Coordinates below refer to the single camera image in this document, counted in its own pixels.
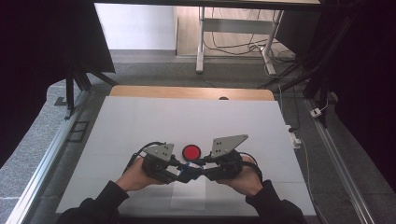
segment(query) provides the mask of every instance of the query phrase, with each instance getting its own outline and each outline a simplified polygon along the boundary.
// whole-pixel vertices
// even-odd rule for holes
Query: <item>aluminum rail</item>
[[[308,100],[305,100],[305,105],[309,111],[313,110],[313,106],[310,104]],[[366,201],[361,195],[361,191],[356,186],[354,180],[350,172],[347,169],[347,166],[342,158],[340,152],[337,149],[334,141],[332,140],[332,136],[329,133],[329,130],[323,128],[320,121],[318,119],[314,119],[315,125],[318,129],[319,135],[329,152],[330,158],[332,159],[332,163],[337,171],[341,182],[343,183],[346,192],[350,196],[350,200],[356,210],[356,213],[363,224],[374,224],[373,216],[370,213],[369,207],[367,206]]]
[[[26,218],[32,203],[35,200],[35,196],[41,188],[47,174],[50,172],[50,168],[53,165],[59,151],[61,150],[67,135],[69,134],[73,124],[77,117],[82,112],[84,105],[88,99],[88,93],[82,91],[76,101],[76,110],[70,119],[66,119],[62,124],[58,132],[55,134],[52,142],[49,144],[49,148],[44,154],[43,159],[38,164],[35,172],[32,175],[29,183],[27,184],[23,194],[12,210],[8,217],[7,224],[20,224]]]

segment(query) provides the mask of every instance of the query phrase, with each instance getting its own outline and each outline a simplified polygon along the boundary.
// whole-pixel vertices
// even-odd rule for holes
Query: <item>white table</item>
[[[237,150],[252,154],[264,179],[281,199],[314,216],[307,188],[275,101],[217,101],[108,96],[57,209],[62,213],[95,198],[108,180],[116,180],[132,154],[146,143],[174,143],[174,154],[188,144],[211,150],[214,138],[248,134]],[[195,192],[186,198],[186,192]],[[189,184],[149,186],[131,192],[119,208],[135,217],[254,217],[244,196],[201,176]]]

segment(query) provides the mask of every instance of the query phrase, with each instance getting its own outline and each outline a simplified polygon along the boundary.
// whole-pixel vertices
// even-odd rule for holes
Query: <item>red circle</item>
[[[201,157],[201,149],[196,145],[188,145],[183,148],[183,158],[186,161],[193,161]]]

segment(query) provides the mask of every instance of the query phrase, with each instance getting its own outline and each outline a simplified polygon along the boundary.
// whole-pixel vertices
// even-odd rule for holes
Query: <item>human hand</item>
[[[142,169],[143,158],[137,158],[134,164],[116,181],[125,192],[139,190],[148,185],[161,185],[161,181],[146,176]]]
[[[242,156],[243,161],[254,163],[254,160],[248,156]],[[234,179],[217,180],[219,184],[227,185],[238,193],[248,197],[253,197],[262,189],[262,182],[256,171],[249,167],[243,166],[241,173]]]

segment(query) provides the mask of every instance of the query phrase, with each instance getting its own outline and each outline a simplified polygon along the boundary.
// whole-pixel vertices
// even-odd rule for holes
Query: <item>black jacket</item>
[[[293,203],[278,198],[271,180],[265,180],[263,188],[254,197],[246,197],[246,202],[252,205],[263,224],[305,224],[303,212]],[[129,196],[114,182],[109,181],[99,196],[84,200],[78,208],[65,211],[57,224],[65,223],[117,223],[118,207]]]

